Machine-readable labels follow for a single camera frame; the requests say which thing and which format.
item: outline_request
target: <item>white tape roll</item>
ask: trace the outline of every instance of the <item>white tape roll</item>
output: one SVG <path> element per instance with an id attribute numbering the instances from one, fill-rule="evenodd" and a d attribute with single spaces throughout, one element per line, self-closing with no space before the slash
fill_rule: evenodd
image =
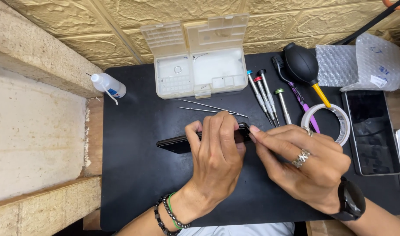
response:
<path id="1" fill-rule="evenodd" d="M 304 126 L 309 127 L 309 121 L 311 120 L 311 116 L 317 112 L 320 109 L 328 109 L 332 111 L 338 118 L 340 128 L 339 128 L 339 136 L 337 140 L 335 141 L 339 145 L 343 146 L 345 142 L 347 142 L 348 137 L 350 136 L 350 120 L 348 119 L 347 114 L 345 111 L 339 106 L 331 104 L 330 108 L 327 108 L 324 104 L 319 104 L 319 105 L 314 105 L 311 107 L 309 110 L 305 112 L 305 114 L 302 117 L 302 122 L 301 122 L 301 127 L 303 128 Z"/>

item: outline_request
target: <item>hand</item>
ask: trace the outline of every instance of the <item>hand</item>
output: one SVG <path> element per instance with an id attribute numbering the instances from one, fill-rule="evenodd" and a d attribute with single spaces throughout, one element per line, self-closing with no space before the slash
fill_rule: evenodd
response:
<path id="1" fill-rule="evenodd" d="M 182 223 L 211 212 L 235 189 L 245 155 L 244 143 L 235 143 L 239 128 L 234 116 L 222 111 L 185 127 L 193 156 L 193 177 L 172 196 L 172 209 Z M 202 131 L 202 140 L 196 132 Z"/>
<path id="2" fill-rule="evenodd" d="M 339 212 L 338 186 L 351 160 L 343 148 L 326 135 L 314 133 L 310 137 L 303 128 L 286 125 L 260 131 L 250 127 L 256 153 L 268 176 L 295 199 L 301 200 L 326 214 Z M 304 149 L 311 153 L 302 167 L 277 161 L 275 152 L 294 161 Z"/>

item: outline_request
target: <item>bubble wrap bag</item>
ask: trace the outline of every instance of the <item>bubble wrap bag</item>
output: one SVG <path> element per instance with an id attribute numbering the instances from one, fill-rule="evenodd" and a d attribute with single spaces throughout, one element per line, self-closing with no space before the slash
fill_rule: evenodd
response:
<path id="1" fill-rule="evenodd" d="M 374 35 L 363 33 L 356 40 L 358 82 L 340 91 L 385 90 L 400 87 L 400 48 Z"/>
<path id="2" fill-rule="evenodd" d="M 317 45 L 320 86 L 344 87 L 358 82 L 354 45 Z"/>

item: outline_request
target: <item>wristwatch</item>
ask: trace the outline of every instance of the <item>wristwatch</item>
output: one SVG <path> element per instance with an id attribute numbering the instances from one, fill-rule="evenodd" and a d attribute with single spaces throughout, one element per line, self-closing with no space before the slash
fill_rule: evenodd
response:
<path id="1" fill-rule="evenodd" d="M 341 177 L 338 186 L 340 204 L 339 213 L 330 215 L 334 219 L 348 221 L 359 219 L 366 210 L 366 201 L 360 188 L 353 182 Z"/>

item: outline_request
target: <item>plastic parts organizer box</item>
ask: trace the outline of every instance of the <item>plastic parts organizer box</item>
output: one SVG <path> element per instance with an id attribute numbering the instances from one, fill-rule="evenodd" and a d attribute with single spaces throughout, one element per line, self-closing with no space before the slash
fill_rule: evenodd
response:
<path id="1" fill-rule="evenodd" d="M 249 14 L 209 17 L 186 26 L 179 21 L 140 27 L 154 56 L 156 93 L 162 99 L 210 97 L 248 85 L 242 42 Z"/>

